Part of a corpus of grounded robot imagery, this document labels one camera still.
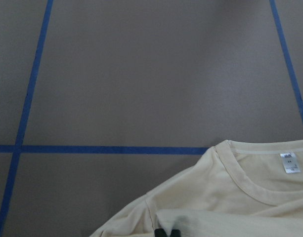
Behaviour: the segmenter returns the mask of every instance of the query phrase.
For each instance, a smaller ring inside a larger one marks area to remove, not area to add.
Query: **neckline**
[[[273,206],[303,198],[303,190],[273,191],[257,185],[247,176],[233,154],[233,151],[246,154],[279,154],[301,151],[303,150],[303,140],[277,143],[244,143],[225,140],[216,145],[215,149],[233,181],[250,197]]]

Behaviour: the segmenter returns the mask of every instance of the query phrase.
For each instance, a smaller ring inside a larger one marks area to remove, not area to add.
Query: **beige shirt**
[[[287,173],[281,154],[292,154],[292,164],[296,157],[301,172]],[[153,237],[157,228],[182,237],[303,237],[303,140],[225,140],[91,237]]]

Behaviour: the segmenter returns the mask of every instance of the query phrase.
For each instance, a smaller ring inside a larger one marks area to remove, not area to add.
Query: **shirt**
[[[225,140],[90,237],[153,237],[158,228],[182,237],[303,237],[303,140]]]

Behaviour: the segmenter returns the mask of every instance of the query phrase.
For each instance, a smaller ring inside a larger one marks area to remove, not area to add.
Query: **vertical blue line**
[[[35,59],[34,59],[34,63],[32,66],[31,75],[29,78],[27,94],[25,97],[22,116],[21,116],[21,120],[19,123],[18,131],[17,131],[15,148],[14,148],[12,160],[11,160],[11,163],[9,166],[8,177],[7,177],[3,200],[2,200],[1,209],[0,209],[0,237],[2,235],[7,213],[9,210],[9,203],[10,203],[10,200],[12,197],[17,167],[18,167],[19,158],[21,155],[21,146],[23,145],[28,116],[30,113],[31,105],[32,105],[32,99],[33,99],[35,84],[36,84],[36,80],[37,80],[37,76],[38,76],[39,66],[40,66],[40,62],[41,62],[41,58],[42,58],[43,45],[44,45],[45,38],[46,38],[52,3],[53,3],[53,0],[48,0],[46,10],[44,13],[43,24],[42,24],[42,28],[41,28],[41,32],[40,32],[40,36],[39,36],[39,40],[38,40],[38,45],[37,45],[37,50],[35,53]]]
[[[281,47],[282,47],[282,50],[283,50],[285,63],[286,63],[287,69],[289,71],[289,75],[290,75],[292,87],[293,87],[293,90],[294,90],[295,98],[296,98],[296,101],[297,101],[297,104],[298,104],[298,107],[299,107],[299,112],[301,114],[301,118],[302,118],[302,121],[303,121],[303,99],[302,99],[299,84],[298,84],[298,81],[297,81],[297,78],[296,78],[296,75],[295,75],[295,72],[294,72],[294,69],[293,69],[293,64],[292,64],[292,60],[291,60],[291,57],[290,57],[290,54],[289,54],[288,46],[287,46],[286,41],[285,41],[283,28],[282,28],[282,25],[281,25],[281,22],[280,22],[280,18],[279,18],[278,10],[276,8],[275,0],[270,0],[270,5],[271,5],[275,25],[276,25],[276,30],[277,30],[279,38],[280,38],[280,43],[281,43]]]

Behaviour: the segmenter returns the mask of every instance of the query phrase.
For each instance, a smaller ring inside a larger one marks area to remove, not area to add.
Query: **size label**
[[[288,174],[292,173],[300,173],[300,166],[298,163],[298,159],[293,152],[280,154],[285,172]]]

